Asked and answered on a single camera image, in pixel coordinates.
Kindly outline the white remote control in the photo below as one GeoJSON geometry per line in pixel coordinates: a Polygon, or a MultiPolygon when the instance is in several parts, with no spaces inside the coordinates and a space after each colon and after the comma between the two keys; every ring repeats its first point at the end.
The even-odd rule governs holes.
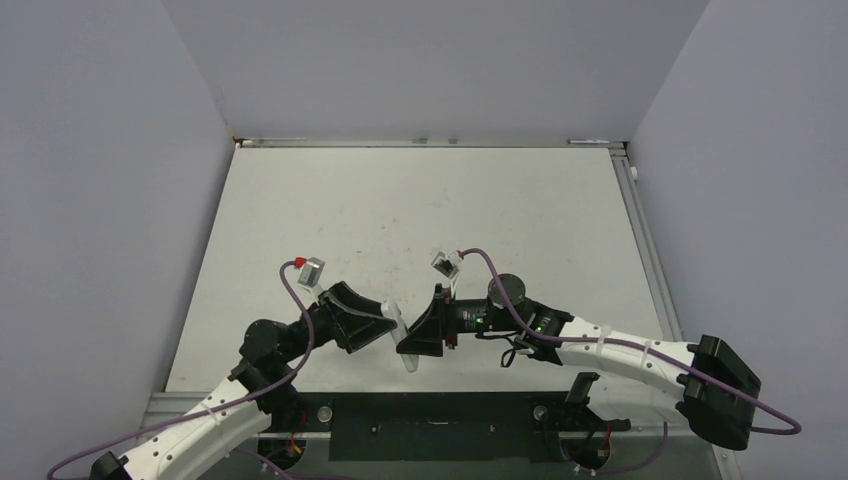
{"type": "MultiPolygon", "coordinates": [[[[408,327],[402,318],[402,312],[394,299],[387,299],[381,304],[381,312],[385,318],[391,319],[396,323],[396,327],[391,331],[391,337],[395,343],[395,347],[400,345],[400,342],[408,336],[408,327]]],[[[408,373],[415,373],[418,370],[419,356],[399,353],[404,367],[408,373]]]]}

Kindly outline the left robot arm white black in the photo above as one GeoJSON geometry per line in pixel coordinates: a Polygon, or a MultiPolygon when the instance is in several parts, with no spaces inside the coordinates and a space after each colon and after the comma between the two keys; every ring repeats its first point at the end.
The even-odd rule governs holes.
{"type": "Polygon", "coordinates": [[[365,298],[344,282],[318,294],[295,322],[256,320],[245,332],[239,363],[203,400],[139,446],[103,454],[89,476],[197,479],[251,436],[294,424],[291,362],[329,342],[353,353],[402,325],[395,301],[365,298]]]}

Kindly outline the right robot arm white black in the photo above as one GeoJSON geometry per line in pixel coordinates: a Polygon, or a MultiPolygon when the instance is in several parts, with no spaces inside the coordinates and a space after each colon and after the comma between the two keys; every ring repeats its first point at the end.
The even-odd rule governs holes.
{"type": "Polygon", "coordinates": [[[696,343],[647,339],[593,324],[530,299],[513,274],[490,281],[483,299],[457,299],[437,285],[396,351],[441,357],[462,334],[487,339],[498,333],[514,334],[516,355],[624,379],[622,386],[567,397],[566,417],[579,428],[600,419],[684,423],[711,444],[735,451],[748,446],[755,407],[737,394],[758,398],[762,382],[726,341],[710,335],[696,343]]]}

